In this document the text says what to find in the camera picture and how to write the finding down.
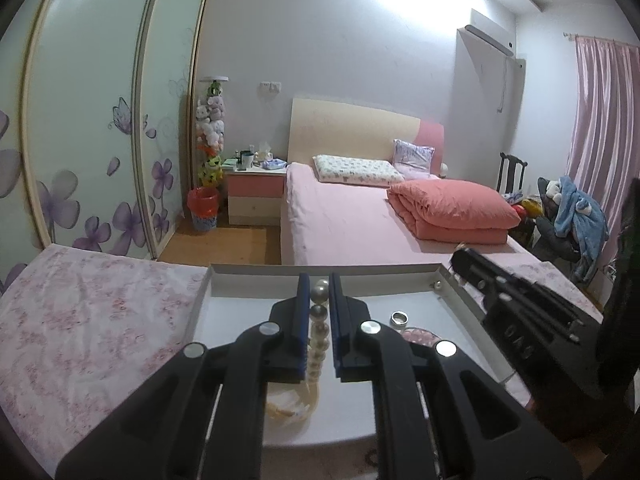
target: curtain rod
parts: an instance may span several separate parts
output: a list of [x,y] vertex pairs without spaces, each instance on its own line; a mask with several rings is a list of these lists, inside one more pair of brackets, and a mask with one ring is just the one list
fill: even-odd
[[569,41],[575,41],[575,38],[593,38],[594,40],[607,41],[608,43],[615,43],[619,45],[626,46],[634,46],[638,47],[636,44],[625,43],[624,41],[612,40],[611,38],[599,38],[597,36],[584,36],[582,34],[569,34],[568,32],[563,32],[562,35],[567,38]]

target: mug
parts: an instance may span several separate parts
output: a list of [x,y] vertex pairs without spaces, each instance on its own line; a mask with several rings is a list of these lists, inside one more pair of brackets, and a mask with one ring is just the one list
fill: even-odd
[[242,162],[241,162],[241,168],[243,168],[244,170],[248,170],[251,168],[252,164],[254,163],[254,154],[253,153],[245,153],[242,154]]

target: nightstand drawer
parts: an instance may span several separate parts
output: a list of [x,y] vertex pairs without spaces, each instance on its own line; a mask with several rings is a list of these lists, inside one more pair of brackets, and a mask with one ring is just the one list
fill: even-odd
[[230,196],[229,223],[231,225],[280,225],[281,200],[281,198]]
[[284,193],[284,175],[233,173],[228,175],[226,187],[229,196],[280,198]]

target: tray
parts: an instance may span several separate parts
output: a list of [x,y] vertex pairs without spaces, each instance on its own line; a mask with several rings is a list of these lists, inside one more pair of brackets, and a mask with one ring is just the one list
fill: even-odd
[[[347,296],[367,303],[372,319],[389,324],[393,311],[408,314],[408,326],[453,341],[498,382],[513,369],[480,325],[484,312],[440,264],[363,267],[211,266],[188,322],[184,343],[208,348],[231,343],[247,328],[265,321],[273,303],[296,295],[298,275],[313,284],[339,272]],[[434,283],[442,288],[434,290]],[[335,444],[375,433],[370,383],[341,383],[335,377],[331,347],[319,382],[315,412],[305,421],[283,425],[265,417],[264,445]]]

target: curtain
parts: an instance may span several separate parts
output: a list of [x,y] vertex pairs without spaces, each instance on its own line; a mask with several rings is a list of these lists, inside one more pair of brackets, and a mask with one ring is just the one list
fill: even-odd
[[616,256],[622,204],[640,176],[640,48],[578,37],[578,111],[567,174],[607,217],[600,264]]

